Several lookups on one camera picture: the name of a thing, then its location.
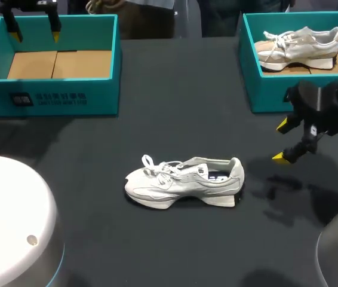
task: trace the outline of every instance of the robotic arm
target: robotic arm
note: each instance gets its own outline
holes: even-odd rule
[[[59,40],[60,23],[59,15],[57,14],[56,0],[1,0],[0,13],[3,15],[4,21],[9,32],[18,42],[22,42],[23,36],[19,29],[19,25],[15,20],[11,9],[19,9],[22,12],[45,12],[51,25],[51,31],[54,41]]]
[[[324,135],[338,133],[338,81],[323,88],[309,81],[300,81],[287,90],[284,101],[290,102],[294,110],[276,130],[286,134],[303,122],[304,132],[299,143],[272,159],[277,163],[295,163],[307,152],[316,153],[318,141]]]

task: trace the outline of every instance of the teal box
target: teal box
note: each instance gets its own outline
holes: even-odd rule
[[[121,50],[117,15],[60,16],[55,43],[47,16],[16,17],[19,43],[0,17],[0,117],[115,115],[118,112]],[[15,52],[112,50],[109,78],[8,80]]]
[[[245,14],[243,21],[239,61],[251,111],[292,111],[292,106],[283,102],[287,88],[296,85],[300,80],[311,81],[320,87],[338,80],[338,74],[264,75],[254,48],[255,42],[265,39],[263,31],[279,35],[305,26],[315,31],[331,30],[338,26],[338,11]]]

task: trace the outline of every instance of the cardboard bottom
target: cardboard bottom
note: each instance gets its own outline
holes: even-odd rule
[[[334,67],[330,70],[315,69],[303,65],[298,65],[293,63],[290,66],[287,66],[281,71],[269,71],[262,69],[264,75],[310,75],[310,74],[338,74],[338,54],[336,60],[334,60]]]
[[[7,78],[109,78],[111,63],[111,51],[18,52]]]

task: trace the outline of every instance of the shoe heel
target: shoe heel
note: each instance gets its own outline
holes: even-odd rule
[[[235,195],[218,196],[218,197],[201,197],[200,199],[206,204],[222,207],[234,207],[236,203]]]
[[[304,64],[315,69],[332,69],[334,67],[334,59],[306,59]]]

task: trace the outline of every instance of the shoe sole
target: shoe sole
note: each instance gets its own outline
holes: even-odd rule
[[[306,65],[310,68],[315,69],[332,69],[334,66],[334,58],[328,58],[328,59],[295,59],[289,62],[285,63],[268,63],[268,62],[261,62],[259,61],[260,65],[268,70],[272,71],[281,71],[285,67],[287,67],[290,64],[293,63],[299,63],[302,65]]]
[[[244,185],[241,187],[241,189],[232,196],[208,196],[208,197],[197,197],[198,199],[202,200],[204,203],[214,206],[220,206],[220,207],[234,207],[241,199],[242,197],[242,191],[243,191]],[[131,199],[133,199],[135,202],[138,202],[142,205],[145,205],[147,207],[151,207],[154,209],[168,209],[173,203],[175,203],[179,198],[167,200],[167,201],[149,201],[149,200],[143,200],[138,199],[129,193],[127,193],[127,196],[129,196]]]

